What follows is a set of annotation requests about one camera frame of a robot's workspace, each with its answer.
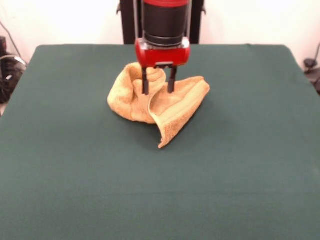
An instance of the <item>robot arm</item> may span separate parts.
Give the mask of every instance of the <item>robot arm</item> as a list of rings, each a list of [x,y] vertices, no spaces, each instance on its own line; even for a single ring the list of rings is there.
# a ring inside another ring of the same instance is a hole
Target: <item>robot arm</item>
[[[149,94],[147,68],[171,68],[168,92],[175,90],[178,66],[190,55],[185,37],[189,0],[142,0],[142,38],[135,41],[135,51],[142,67],[142,93]]]

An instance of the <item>green table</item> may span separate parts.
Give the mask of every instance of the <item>green table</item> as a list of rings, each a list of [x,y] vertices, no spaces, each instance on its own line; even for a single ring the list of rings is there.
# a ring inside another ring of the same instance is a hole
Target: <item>green table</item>
[[[197,45],[164,149],[107,105],[133,46],[37,48],[0,121],[1,240],[318,240],[320,99],[284,46]]]

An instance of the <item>black metal frame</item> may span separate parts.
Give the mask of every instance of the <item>black metal frame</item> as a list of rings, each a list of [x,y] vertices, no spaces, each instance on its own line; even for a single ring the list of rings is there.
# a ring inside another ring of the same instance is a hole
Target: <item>black metal frame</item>
[[[192,14],[190,24],[190,43],[199,44],[202,12],[204,11],[205,0],[192,1]],[[122,20],[123,42],[125,45],[132,45],[136,40],[135,33],[135,11],[133,0],[120,0],[120,11]],[[141,0],[137,1],[138,8],[138,37],[142,37],[142,22],[141,22]]]

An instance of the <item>white wall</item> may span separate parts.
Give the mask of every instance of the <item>white wall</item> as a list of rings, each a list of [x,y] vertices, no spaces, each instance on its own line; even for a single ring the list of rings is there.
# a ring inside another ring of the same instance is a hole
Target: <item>white wall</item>
[[[0,0],[0,19],[29,61],[43,44],[123,44],[118,3]],[[320,42],[320,0],[205,0],[205,5],[202,44],[284,44],[302,66]]]

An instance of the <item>yellow towel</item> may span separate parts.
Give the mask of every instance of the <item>yellow towel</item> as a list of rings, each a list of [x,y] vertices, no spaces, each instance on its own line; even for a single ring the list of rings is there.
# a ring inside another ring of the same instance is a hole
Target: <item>yellow towel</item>
[[[149,95],[142,94],[142,68],[130,63],[119,74],[107,97],[111,110],[121,117],[147,124],[157,124],[163,148],[179,133],[196,112],[210,86],[203,77],[176,81],[174,92],[168,93],[163,69],[147,68]]]

